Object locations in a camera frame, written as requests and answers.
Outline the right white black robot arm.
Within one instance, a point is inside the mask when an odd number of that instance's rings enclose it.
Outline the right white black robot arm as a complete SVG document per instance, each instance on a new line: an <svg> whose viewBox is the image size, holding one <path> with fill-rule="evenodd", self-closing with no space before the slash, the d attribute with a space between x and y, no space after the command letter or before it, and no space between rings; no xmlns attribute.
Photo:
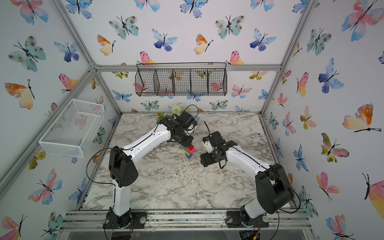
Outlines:
<svg viewBox="0 0 384 240"><path fill-rule="evenodd" d="M265 214L273 214L295 197L294 190L280 164L270 165L244 151L236 142L225 141L219 132L203 137L207 152L201 155L204 167L221 162L232 163L255 180L255 199L242 207L246 219L254 220Z"/></svg>

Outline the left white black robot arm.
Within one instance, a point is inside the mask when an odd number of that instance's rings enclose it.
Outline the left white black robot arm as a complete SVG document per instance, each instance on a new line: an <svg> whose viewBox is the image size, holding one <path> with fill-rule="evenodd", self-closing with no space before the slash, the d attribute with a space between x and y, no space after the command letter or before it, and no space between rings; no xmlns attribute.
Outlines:
<svg viewBox="0 0 384 240"><path fill-rule="evenodd" d="M109 171L114 186L114 203L108 216L121 228L131 222L131 185L139 177L138 162L158 145L174 141L184 148L192 145L192 132L198 122L188 112L175 117L165 117L147 134L125 146L115 146L110 151Z"/></svg>

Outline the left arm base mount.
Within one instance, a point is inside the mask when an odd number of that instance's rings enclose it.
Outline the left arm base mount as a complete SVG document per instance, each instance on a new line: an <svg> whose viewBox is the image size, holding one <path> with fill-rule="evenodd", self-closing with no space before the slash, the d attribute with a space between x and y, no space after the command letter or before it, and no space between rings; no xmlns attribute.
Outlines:
<svg viewBox="0 0 384 240"><path fill-rule="evenodd" d="M117 216L113 211L106 215L104 230L118 229L144 229L147 221L147 212L128 211L122 216Z"/></svg>

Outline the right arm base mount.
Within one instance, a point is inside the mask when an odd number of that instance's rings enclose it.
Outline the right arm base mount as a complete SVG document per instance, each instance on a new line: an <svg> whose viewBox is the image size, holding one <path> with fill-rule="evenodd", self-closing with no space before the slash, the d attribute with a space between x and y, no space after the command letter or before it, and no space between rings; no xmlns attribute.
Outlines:
<svg viewBox="0 0 384 240"><path fill-rule="evenodd" d="M265 222L266 215L251 218L245 210L227 211L225 223L229 228L268 228L269 223Z"/></svg>

